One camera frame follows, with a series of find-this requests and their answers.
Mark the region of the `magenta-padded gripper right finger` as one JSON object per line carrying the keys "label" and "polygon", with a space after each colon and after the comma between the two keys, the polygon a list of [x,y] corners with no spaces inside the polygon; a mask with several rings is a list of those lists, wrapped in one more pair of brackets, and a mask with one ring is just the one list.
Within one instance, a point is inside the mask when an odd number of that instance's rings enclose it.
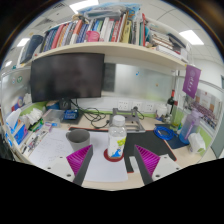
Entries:
{"label": "magenta-padded gripper right finger", "polygon": [[168,154],[158,156],[138,145],[134,146],[134,156],[145,185],[181,170]]}

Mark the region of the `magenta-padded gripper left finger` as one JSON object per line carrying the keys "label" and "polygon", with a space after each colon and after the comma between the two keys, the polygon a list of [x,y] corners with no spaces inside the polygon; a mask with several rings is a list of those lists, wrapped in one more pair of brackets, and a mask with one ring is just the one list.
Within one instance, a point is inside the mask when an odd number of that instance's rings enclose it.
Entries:
{"label": "magenta-padded gripper left finger", "polygon": [[81,186],[92,156],[93,146],[89,145],[67,157],[58,158],[53,163],[53,173]]}

